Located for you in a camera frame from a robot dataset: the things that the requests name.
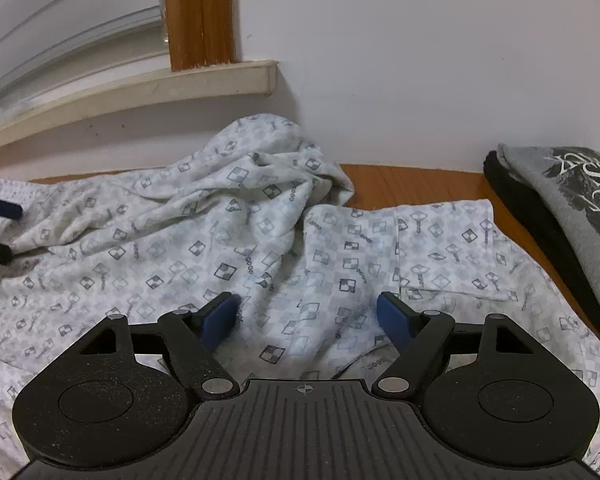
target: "wall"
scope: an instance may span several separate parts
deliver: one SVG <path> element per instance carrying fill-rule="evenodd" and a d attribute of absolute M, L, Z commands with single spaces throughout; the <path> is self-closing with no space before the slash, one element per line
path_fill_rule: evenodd
<path fill-rule="evenodd" d="M 261 110 L 341 162 L 480 171 L 498 142 L 600 149 L 600 0 L 236 0 L 270 98 L 162 105 L 0 150 L 0 176 L 156 166 Z"/>

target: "black garment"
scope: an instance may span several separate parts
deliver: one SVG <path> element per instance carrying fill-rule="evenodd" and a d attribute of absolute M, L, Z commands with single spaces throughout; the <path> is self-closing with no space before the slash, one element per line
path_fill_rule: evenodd
<path fill-rule="evenodd" d="M 560 224 L 538 193 L 510 176 L 499 163 L 496 152 L 489 153 L 483 171 L 498 197 L 532 235 L 600 334 L 600 304 Z"/>

